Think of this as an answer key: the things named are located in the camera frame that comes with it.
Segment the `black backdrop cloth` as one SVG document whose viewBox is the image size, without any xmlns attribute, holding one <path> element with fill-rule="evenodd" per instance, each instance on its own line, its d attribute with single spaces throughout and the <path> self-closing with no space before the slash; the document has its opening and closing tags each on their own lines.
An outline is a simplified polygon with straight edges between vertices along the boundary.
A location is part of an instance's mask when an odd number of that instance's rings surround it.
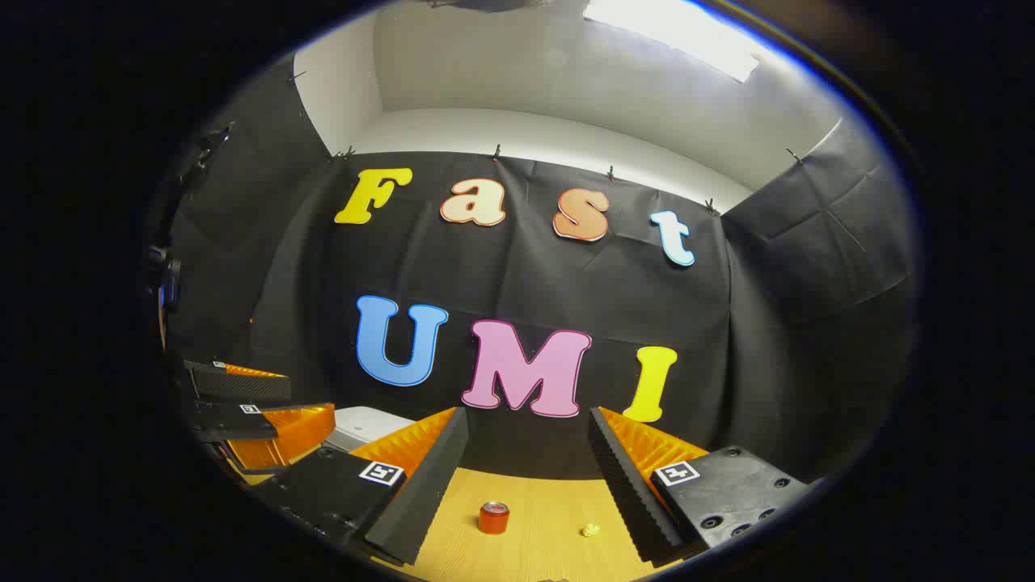
<svg viewBox="0 0 1035 582">
<path fill-rule="evenodd" d="M 518 478 L 598 478 L 589 411 L 631 404 L 644 347 L 677 355 L 655 427 L 799 481 L 839 471 L 883 423 L 915 346 L 916 220 L 854 123 L 713 215 L 481 151 L 333 161 L 292 69 L 221 111 L 229 139 L 171 228 L 167 342 L 189 360 L 415 420 L 495 373 L 463 467 Z"/>
</svg>

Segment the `black clamp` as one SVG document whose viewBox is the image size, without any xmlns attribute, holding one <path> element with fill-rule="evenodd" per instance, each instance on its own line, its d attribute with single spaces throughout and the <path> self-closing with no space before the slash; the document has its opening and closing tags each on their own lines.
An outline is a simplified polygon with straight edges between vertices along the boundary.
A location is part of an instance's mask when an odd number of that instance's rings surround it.
<svg viewBox="0 0 1035 582">
<path fill-rule="evenodd" d="M 203 184 L 205 177 L 209 173 L 209 167 L 212 165 L 215 156 L 217 156 L 218 149 L 221 148 L 223 143 L 226 143 L 230 139 L 230 134 L 235 129 L 236 125 L 237 122 L 231 120 L 223 125 L 220 129 L 204 133 L 202 137 L 197 139 L 196 146 L 199 148 L 199 154 L 197 154 L 191 169 L 191 185 L 194 188 L 198 188 Z"/>
</svg>

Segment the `ceiling light panel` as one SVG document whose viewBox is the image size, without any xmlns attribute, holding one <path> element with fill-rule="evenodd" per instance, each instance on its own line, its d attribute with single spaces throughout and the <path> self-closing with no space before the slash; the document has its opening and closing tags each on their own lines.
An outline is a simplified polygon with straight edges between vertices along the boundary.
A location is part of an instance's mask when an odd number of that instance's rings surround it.
<svg viewBox="0 0 1035 582">
<path fill-rule="evenodd" d="M 769 56 L 753 36 L 691 0 L 590 0 L 583 16 L 677 49 L 739 82 Z"/>
</svg>

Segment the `wooden desktop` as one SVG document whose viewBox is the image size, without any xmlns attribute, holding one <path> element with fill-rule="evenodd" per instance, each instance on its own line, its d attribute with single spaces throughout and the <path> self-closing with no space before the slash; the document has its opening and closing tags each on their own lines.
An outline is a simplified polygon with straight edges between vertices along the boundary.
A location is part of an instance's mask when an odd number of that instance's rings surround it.
<svg viewBox="0 0 1035 582">
<path fill-rule="evenodd" d="M 505 533 L 477 528 L 487 501 L 508 505 Z M 599 535 L 584 539 L 594 523 Z M 602 479 L 557 481 L 456 468 L 413 566 L 425 582 L 632 582 L 658 572 L 640 560 Z"/>
</svg>

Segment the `grey desktop garbage bin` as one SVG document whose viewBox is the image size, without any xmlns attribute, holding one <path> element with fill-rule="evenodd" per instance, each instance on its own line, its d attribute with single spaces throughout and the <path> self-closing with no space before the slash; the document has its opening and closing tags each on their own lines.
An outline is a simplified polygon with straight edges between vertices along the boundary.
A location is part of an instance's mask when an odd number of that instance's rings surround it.
<svg viewBox="0 0 1035 582">
<path fill-rule="evenodd" d="M 334 411 L 334 428 L 324 439 L 323 445 L 341 452 L 353 452 L 414 423 L 372 407 L 344 407 Z"/>
</svg>

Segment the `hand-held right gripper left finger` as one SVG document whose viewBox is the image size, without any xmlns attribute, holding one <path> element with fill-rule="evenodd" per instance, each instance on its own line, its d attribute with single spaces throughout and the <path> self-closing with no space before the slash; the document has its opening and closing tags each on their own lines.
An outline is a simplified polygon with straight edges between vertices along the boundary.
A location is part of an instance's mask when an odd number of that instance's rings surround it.
<svg viewBox="0 0 1035 582">
<path fill-rule="evenodd" d="M 353 452 L 323 445 L 252 497 L 351 559 L 413 566 L 468 439 L 452 407 Z"/>
</svg>

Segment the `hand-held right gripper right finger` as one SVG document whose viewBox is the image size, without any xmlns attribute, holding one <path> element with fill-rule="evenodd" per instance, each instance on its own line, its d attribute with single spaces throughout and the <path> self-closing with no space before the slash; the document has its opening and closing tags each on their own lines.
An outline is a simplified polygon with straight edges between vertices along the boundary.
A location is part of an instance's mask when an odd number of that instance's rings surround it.
<svg viewBox="0 0 1035 582">
<path fill-rule="evenodd" d="M 605 407 L 590 412 L 589 440 L 637 555 L 654 568 L 724 545 L 812 490 L 746 447 L 706 452 Z"/>
</svg>

